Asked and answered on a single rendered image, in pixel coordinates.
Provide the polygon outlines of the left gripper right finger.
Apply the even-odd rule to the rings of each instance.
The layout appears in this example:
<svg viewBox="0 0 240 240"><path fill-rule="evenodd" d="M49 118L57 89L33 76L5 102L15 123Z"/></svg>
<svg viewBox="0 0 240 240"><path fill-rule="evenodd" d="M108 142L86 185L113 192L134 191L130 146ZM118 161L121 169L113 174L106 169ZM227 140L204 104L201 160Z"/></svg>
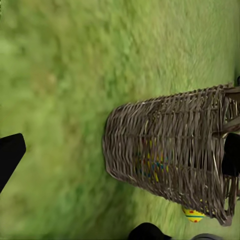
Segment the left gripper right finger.
<svg viewBox="0 0 240 240"><path fill-rule="evenodd" d="M240 134L229 133L227 135L224 151L240 173Z"/></svg>

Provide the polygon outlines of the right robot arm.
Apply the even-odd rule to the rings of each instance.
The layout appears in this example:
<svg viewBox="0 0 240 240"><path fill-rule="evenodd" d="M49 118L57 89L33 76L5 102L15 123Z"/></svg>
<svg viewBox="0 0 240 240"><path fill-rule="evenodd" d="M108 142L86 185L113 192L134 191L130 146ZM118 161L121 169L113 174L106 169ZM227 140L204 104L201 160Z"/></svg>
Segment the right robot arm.
<svg viewBox="0 0 240 240"><path fill-rule="evenodd" d="M226 152L222 160L222 174L230 175L234 177L240 176L240 173L238 172L238 170L236 169L232 161L229 159Z"/></svg>

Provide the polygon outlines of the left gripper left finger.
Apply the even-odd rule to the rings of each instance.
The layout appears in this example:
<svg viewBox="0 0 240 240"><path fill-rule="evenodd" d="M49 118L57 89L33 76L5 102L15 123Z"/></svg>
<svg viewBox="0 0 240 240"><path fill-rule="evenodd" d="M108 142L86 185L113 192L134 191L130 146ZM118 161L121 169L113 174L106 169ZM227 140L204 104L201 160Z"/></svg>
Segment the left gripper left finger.
<svg viewBox="0 0 240 240"><path fill-rule="evenodd" d="M0 193L26 153L22 133L0 138Z"/></svg>

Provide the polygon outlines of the wicker basket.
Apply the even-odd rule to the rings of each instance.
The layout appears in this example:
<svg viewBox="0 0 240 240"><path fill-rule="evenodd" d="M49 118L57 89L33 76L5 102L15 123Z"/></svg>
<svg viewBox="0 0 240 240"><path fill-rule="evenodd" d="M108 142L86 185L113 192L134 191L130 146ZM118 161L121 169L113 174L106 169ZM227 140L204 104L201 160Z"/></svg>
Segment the wicker basket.
<svg viewBox="0 0 240 240"><path fill-rule="evenodd" d="M106 170L118 182L231 226L240 176L222 174L229 133L240 134L240 86L234 82L128 102L108 118L102 137Z"/></svg>

